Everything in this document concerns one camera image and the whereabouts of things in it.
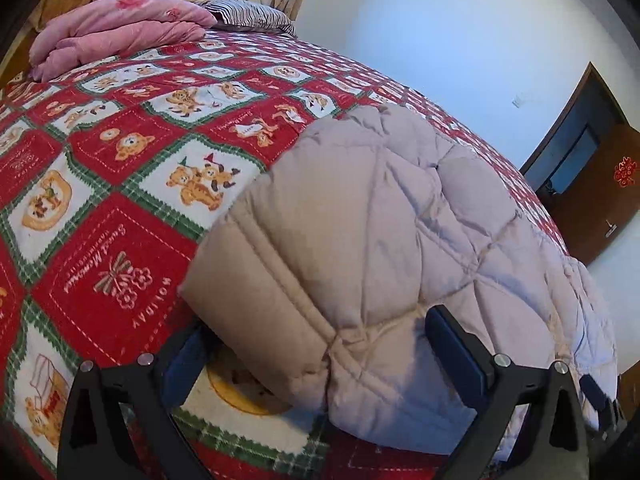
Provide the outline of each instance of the wooden door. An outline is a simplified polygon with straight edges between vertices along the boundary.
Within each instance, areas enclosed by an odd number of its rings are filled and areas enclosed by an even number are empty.
[[[620,234],[639,205],[640,133],[616,124],[567,190],[554,197],[549,213],[569,254],[588,265]]]

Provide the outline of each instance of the striped pillowcase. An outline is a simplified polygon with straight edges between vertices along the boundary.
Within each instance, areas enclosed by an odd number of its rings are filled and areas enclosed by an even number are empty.
[[[284,33],[297,38],[289,17],[273,7],[245,0],[197,0],[195,3],[216,17],[218,23],[214,28],[233,32]]]

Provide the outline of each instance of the red and white quilt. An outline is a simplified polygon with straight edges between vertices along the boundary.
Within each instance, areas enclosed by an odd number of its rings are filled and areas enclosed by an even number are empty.
[[[157,351],[190,318],[177,285],[235,197],[312,121],[388,102],[484,158],[566,252],[491,146],[417,91],[303,41],[211,31],[46,84],[9,83],[0,102],[0,398],[4,423],[44,478],[55,475],[79,362],[108,367]],[[442,464],[358,441],[272,397],[223,351],[175,418],[226,480],[427,479]]]

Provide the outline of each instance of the folded pink comforter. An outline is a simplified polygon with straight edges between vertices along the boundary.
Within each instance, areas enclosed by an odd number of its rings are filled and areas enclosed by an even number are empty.
[[[114,54],[197,41],[215,23],[208,10],[185,0],[96,0],[47,23],[29,52],[32,76],[48,81]]]
[[[199,41],[204,33],[200,25],[191,22],[137,22],[80,38],[65,38],[56,44],[44,62],[34,67],[31,76],[36,81],[47,82],[92,61],[128,56],[155,46]]]

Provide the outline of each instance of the white wall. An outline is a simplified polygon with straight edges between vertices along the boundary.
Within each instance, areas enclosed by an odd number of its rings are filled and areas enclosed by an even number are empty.
[[[588,62],[640,130],[640,51],[602,0],[305,0],[303,40],[423,92],[517,167],[548,132]],[[520,108],[511,101],[518,95]],[[640,359],[640,215],[592,264],[616,325],[620,370]]]

